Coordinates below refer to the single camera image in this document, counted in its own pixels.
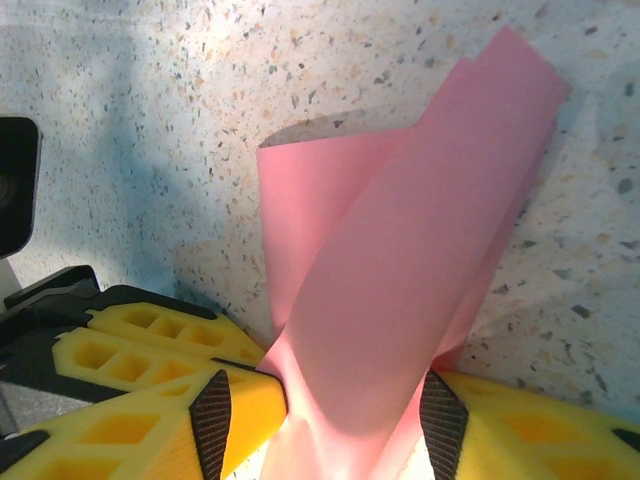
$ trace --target yellow foam block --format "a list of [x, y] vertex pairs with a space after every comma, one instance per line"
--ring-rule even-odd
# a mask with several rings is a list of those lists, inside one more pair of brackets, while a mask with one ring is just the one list
[[228, 384], [224, 377], [231, 417], [222, 419], [229, 427], [224, 461], [212, 470], [212, 449], [225, 445], [215, 415], [224, 398], [206, 398], [200, 410], [194, 405], [216, 377], [188, 375], [36, 425], [30, 430], [50, 438], [0, 480], [212, 480], [214, 470], [226, 478], [275, 433], [286, 408], [275, 379], [254, 373]]
[[198, 357], [256, 366], [265, 353], [220, 314], [216, 320], [207, 320], [150, 303], [116, 305], [87, 313], [93, 316], [91, 329]]
[[125, 392], [165, 383], [196, 372], [227, 371], [231, 383], [255, 373], [97, 330], [76, 328], [52, 348], [56, 372]]
[[439, 374], [468, 411], [457, 480], [633, 480], [640, 426], [459, 373]]

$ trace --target granite countertop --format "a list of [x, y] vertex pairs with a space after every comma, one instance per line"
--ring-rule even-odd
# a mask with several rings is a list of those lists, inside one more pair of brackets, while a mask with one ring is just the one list
[[268, 344], [256, 149], [412, 124], [505, 24], [571, 95], [459, 369], [640, 421], [638, 0], [7, 0], [0, 109], [44, 133], [12, 268], [89, 263]]

